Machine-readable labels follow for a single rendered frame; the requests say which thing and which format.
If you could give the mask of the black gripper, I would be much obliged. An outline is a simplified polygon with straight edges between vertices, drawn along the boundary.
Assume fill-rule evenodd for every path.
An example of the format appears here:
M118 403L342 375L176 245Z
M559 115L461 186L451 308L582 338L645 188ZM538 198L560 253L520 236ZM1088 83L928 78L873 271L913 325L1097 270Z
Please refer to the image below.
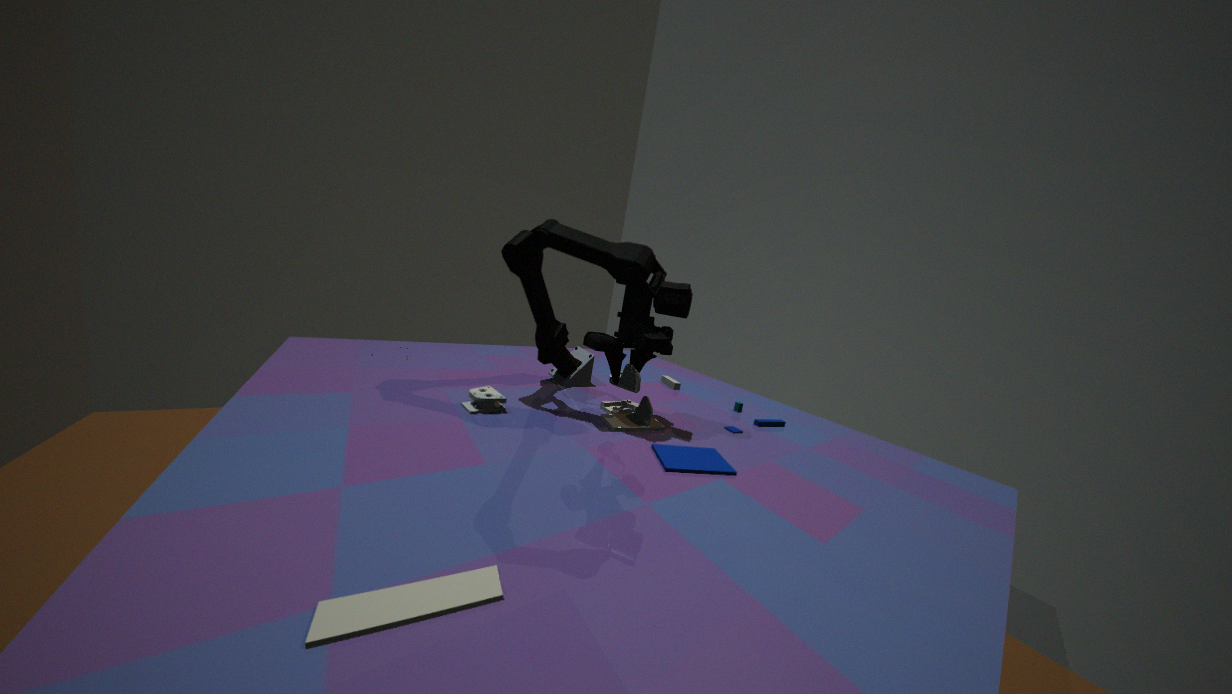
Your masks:
M631 349L630 353L630 364L634 366L638 374L644 367L647 361L649 361L652 357L657 357L655 355L653 355L653 353L639 351L639 348L637 346L633 339L632 340L625 339L627 327L630 325L630 322L634 316L639 316L639 320L648 320L650 312L622 308L622 311L618 312L617 314L617 317L620 317L618 332L614 333L614 337L617 338L610 337L609 334L600 332L588 332L586 335L584 337L583 345L585 345L586 348L591 348L595 351L605 353L614 378L614 385L618 385L622 361L623 357L627 356L626 354L623 354L623 348L634 348ZM673 351L673 345L670 343L669 346L664 345L662 348L660 354L671 355L671 351Z

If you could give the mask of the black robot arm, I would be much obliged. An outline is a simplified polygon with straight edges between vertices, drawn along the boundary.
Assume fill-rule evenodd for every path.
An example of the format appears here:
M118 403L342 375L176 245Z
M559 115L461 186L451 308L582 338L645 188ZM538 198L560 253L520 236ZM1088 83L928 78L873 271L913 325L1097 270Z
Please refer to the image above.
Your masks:
M563 378L582 365L582 361L573 357L565 348L569 341L565 323L554 319L541 272L542 250L546 248L564 251L606 269L616 279L616 284L626 285L623 308L650 312L654 298L655 313L687 319L692 302L691 284L665 281L667 271L657 261L650 247L634 242L609 242L562 226L556 219L546 219L533 231L521 231L503 247L501 256L509 270L521 279L536 323L535 341L538 361L552 362L557 369L556 372ZM654 275L647 284L650 272ZM671 327L655 327L655 318L650 316L648 320L639 320L639 316L634 317L627 327L625 339L633 339L639 351L662 353L664 345L670 345L674 332Z

